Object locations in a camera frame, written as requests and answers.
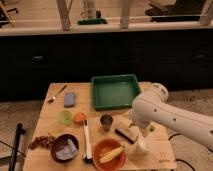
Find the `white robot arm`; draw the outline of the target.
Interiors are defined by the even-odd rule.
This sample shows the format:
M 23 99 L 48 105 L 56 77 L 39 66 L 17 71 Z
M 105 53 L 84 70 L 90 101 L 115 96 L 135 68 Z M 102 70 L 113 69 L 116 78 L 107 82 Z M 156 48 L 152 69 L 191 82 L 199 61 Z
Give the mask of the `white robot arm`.
M 127 114 L 130 126 L 137 126 L 144 134 L 156 122 L 213 150 L 213 117 L 169 105 L 168 97 L 164 85 L 150 84 L 132 102 Z

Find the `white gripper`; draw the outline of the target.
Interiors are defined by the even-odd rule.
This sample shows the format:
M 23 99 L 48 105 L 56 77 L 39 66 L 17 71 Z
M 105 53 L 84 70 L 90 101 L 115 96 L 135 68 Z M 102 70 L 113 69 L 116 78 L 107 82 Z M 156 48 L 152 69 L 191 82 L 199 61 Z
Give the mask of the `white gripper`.
M 126 118 L 124 116 L 119 116 L 118 120 L 122 124 L 127 126 L 128 128 L 131 128 L 131 127 L 137 127 L 138 128 L 140 133 L 138 134 L 137 141 L 139 143 L 144 142 L 146 140 L 146 137 L 149 134 L 149 125 L 150 125 L 149 122 L 141 121 L 141 120 L 138 120 L 138 119 L 131 121 L 129 118 Z

